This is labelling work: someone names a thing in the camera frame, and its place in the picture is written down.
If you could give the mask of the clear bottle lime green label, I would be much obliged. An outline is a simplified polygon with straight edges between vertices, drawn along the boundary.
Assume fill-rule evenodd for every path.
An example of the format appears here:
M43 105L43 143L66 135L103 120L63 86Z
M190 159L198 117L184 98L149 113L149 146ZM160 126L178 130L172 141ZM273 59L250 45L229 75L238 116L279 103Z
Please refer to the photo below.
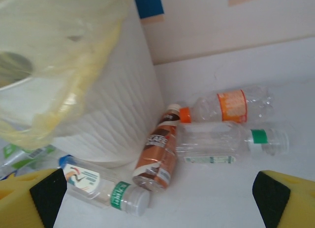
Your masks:
M8 144L0 149L0 180L45 168L46 162L55 167L63 154L53 145L28 153L19 146Z

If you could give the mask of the clear bottle crane picture label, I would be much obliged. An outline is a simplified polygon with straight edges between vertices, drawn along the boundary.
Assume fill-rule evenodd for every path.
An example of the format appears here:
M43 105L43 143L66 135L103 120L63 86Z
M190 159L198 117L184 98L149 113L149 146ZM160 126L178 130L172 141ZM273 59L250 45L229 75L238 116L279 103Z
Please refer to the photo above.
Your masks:
M120 179L112 170L77 159L71 155L59 159L69 193L98 207L112 207L133 216L144 214L150 192Z

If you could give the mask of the brown coffee drink bottle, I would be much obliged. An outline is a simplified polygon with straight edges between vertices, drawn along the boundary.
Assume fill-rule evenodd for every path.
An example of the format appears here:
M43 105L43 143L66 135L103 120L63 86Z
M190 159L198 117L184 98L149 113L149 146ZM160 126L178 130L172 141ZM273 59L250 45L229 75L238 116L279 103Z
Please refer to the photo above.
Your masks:
M171 104L147 137L132 174L133 182L151 192L168 188L177 162L176 129L180 105Z

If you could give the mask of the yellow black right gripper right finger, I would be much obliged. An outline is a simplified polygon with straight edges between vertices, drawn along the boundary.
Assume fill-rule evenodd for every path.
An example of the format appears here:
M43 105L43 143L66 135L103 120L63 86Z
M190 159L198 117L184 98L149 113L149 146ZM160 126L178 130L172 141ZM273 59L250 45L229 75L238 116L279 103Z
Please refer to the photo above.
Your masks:
M266 228L315 228L315 181L264 170L252 194Z

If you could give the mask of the yellow plastic bin liner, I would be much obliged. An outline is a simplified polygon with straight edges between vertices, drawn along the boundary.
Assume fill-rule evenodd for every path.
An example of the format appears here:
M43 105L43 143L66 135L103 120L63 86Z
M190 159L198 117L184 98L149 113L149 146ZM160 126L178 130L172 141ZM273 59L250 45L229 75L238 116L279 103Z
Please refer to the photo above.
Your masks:
M132 0L0 0L0 139L30 152L84 111Z

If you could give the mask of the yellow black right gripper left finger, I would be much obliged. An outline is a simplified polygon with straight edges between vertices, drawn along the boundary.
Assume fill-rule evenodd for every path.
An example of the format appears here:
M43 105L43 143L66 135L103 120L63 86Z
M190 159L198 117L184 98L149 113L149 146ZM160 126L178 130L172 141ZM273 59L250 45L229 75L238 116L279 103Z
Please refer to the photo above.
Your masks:
M67 181L45 169L0 181L0 228L53 228Z

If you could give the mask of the white ribbed plastic bin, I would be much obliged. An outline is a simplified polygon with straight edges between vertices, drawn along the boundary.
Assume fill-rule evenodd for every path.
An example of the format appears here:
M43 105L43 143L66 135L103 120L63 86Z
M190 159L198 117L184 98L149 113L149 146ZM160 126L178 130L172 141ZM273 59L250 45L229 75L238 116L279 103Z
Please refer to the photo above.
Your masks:
M60 126L50 144L83 160L117 167L138 159L164 110L134 0L118 42L90 86L83 113Z

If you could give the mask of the clear bottle orange label cap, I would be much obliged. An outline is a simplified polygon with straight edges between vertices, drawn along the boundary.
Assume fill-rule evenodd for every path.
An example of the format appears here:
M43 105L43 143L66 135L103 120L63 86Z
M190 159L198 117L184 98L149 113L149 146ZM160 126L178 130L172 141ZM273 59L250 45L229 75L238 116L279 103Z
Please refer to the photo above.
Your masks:
M265 86L252 85L200 97L191 107L179 111L182 123L247 123L268 118L273 113L274 96Z

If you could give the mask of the clear bottle green neck band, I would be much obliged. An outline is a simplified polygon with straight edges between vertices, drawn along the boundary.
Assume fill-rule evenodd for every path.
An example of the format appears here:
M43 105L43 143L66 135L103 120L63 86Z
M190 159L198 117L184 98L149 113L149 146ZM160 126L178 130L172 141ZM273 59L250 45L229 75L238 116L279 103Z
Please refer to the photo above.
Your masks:
M271 122L180 124L176 150L186 163L232 164L284 154L289 150L289 137L283 125Z

